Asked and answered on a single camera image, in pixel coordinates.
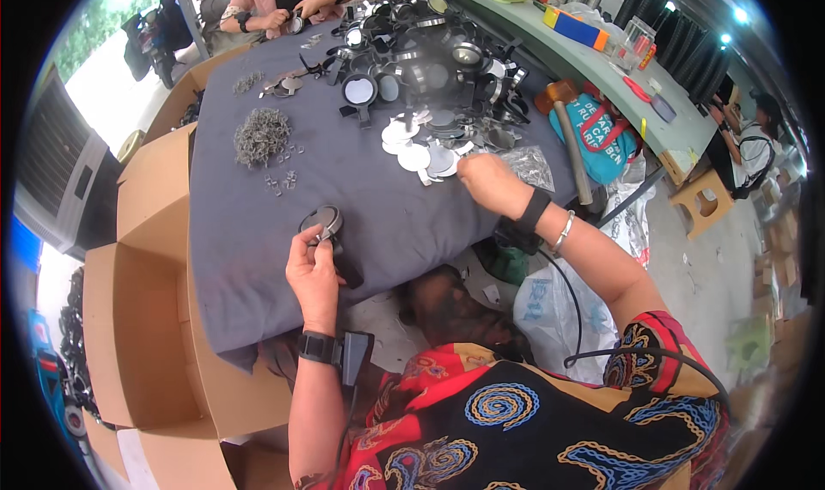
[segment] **white shirt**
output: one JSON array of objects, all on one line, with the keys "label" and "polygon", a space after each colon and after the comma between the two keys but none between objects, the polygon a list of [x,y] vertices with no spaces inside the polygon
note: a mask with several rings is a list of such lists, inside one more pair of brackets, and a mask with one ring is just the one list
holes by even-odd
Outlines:
[{"label": "white shirt", "polygon": [[[744,141],[745,138],[752,136],[758,136],[764,140]],[[733,181],[737,187],[742,187],[748,186],[756,178],[757,173],[767,166],[770,160],[770,149],[773,146],[770,137],[762,132],[756,121],[746,123],[739,137],[743,140],[739,144],[742,164],[734,163],[733,157],[730,158],[730,163],[733,165]]]}]

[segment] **hand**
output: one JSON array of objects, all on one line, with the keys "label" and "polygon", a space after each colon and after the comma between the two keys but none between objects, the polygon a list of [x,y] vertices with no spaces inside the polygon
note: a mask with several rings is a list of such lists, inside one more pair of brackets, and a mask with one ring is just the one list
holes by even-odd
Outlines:
[{"label": "hand", "polygon": [[284,24],[286,19],[290,16],[290,12],[286,9],[275,9],[266,15],[266,29],[278,30]]},{"label": "hand", "polygon": [[473,154],[458,165],[459,180],[481,206],[510,219],[519,219],[533,188],[519,180],[498,155]]},{"label": "hand", "polygon": [[328,0],[302,0],[299,1],[293,12],[297,12],[298,9],[301,10],[301,17],[303,19],[309,18],[318,13],[318,10],[321,10],[322,7],[325,7],[329,4]]},{"label": "hand", "polygon": [[322,229],[315,225],[292,238],[286,280],[301,304],[304,330],[335,336],[338,285],[344,284],[344,279],[335,273],[333,244],[328,239],[318,247],[307,245]]},{"label": "hand", "polygon": [[710,111],[710,115],[713,116],[717,125],[721,125],[722,122],[724,122],[724,114],[722,114],[722,112],[718,110],[717,106],[709,105],[708,110]]}]

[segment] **wooden stool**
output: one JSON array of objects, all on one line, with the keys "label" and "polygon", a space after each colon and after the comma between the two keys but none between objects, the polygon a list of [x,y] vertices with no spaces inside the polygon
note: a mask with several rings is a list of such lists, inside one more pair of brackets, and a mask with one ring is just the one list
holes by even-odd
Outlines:
[{"label": "wooden stool", "polygon": [[[705,198],[702,194],[704,189],[710,189],[716,195],[716,200],[709,201]],[[699,197],[700,209],[696,209],[696,197]],[[682,204],[691,213],[693,229],[687,233],[687,238],[690,240],[705,232],[708,227],[733,208],[733,199],[713,168],[688,183],[669,200],[671,206]]]}]

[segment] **tree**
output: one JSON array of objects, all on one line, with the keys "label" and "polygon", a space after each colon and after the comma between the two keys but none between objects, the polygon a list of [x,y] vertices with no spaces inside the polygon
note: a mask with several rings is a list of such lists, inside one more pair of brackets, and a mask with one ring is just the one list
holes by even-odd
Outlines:
[{"label": "tree", "polygon": [[127,19],[159,4],[160,0],[88,0],[64,28],[53,50],[61,80],[66,82],[100,45]]}]

